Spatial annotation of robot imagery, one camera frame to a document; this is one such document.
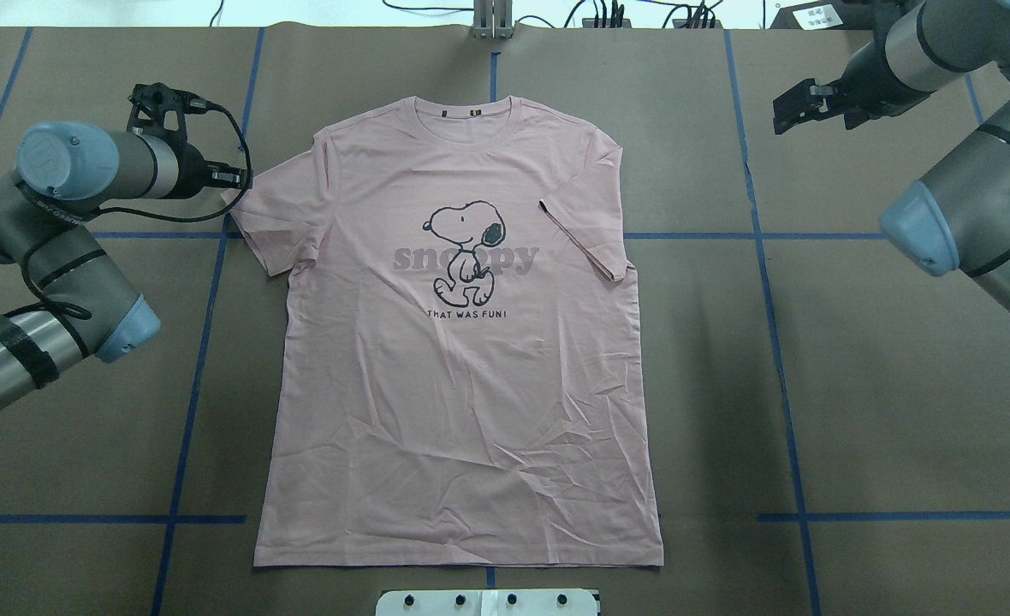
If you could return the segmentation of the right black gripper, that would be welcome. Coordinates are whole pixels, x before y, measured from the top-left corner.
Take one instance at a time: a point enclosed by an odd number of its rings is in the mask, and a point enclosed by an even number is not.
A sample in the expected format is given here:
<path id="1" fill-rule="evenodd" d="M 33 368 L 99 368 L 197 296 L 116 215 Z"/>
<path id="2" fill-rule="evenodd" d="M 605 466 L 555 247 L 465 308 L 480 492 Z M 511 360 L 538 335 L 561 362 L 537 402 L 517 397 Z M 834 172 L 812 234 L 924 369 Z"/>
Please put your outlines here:
<path id="1" fill-rule="evenodd" d="M 798 125 L 841 116 L 845 129 L 854 129 L 877 118 L 874 114 L 878 85 L 870 73 L 845 74 L 830 83 L 805 79 L 774 101 L 774 134 L 783 135 Z"/>

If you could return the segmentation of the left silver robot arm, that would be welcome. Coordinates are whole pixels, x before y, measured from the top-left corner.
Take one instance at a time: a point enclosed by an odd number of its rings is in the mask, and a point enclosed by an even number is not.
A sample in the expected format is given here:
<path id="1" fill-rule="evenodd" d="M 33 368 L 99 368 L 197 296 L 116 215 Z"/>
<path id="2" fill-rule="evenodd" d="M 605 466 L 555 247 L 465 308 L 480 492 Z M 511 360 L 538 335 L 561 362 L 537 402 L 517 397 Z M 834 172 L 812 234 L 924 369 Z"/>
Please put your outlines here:
<path id="1" fill-rule="evenodd" d="M 34 296 L 0 313 L 0 411 L 82 360 L 116 362 L 160 331 L 148 300 L 87 230 L 109 200 L 191 198 L 207 187 L 242 196 L 251 183 L 250 163 L 208 161 L 161 130 L 32 125 L 0 178 L 0 264 L 16 265 Z"/>

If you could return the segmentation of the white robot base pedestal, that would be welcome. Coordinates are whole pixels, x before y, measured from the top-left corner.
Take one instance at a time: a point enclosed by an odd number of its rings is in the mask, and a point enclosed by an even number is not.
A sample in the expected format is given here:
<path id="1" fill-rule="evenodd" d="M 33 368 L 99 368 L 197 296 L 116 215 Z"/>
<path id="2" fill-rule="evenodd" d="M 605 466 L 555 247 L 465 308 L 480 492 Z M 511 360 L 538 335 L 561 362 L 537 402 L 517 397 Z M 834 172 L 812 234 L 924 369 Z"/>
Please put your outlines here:
<path id="1" fill-rule="evenodd" d="M 376 615 L 602 615 L 590 589 L 439 589 L 387 591 Z"/>

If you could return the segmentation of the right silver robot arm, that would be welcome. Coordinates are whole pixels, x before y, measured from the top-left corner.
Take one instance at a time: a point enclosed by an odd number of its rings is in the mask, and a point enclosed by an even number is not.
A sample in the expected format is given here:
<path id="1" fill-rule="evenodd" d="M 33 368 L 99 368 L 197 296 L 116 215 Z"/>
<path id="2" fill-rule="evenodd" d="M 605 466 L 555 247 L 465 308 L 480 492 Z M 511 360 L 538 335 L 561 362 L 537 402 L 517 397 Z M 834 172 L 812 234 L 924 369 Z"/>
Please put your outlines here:
<path id="1" fill-rule="evenodd" d="M 872 35 L 837 77 L 806 78 L 772 102 L 772 129 L 841 119 L 846 129 L 905 114 L 929 118 L 993 68 L 1010 87 L 1010 1 L 872 1 Z M 1010 319 L 1010 95 L 994 110 L 935 121 L 956 143 L 878 218 L 886 240 L 924 273 L 974 281 Z"/>

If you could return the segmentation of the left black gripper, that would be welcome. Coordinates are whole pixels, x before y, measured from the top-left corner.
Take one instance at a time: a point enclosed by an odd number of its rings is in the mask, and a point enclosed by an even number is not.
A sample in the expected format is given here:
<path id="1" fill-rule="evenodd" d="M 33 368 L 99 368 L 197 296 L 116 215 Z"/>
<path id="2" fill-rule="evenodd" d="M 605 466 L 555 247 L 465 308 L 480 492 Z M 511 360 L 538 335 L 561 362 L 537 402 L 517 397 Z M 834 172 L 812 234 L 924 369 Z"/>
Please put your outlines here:
<path id="1" fill-rule="evenodd" d="M 220 188 L 220 190 L 246 191 L 252 186 L 252 169 L 236 168 L 227 163 L 205 163 L 201 172 L 202 187 Z"/>

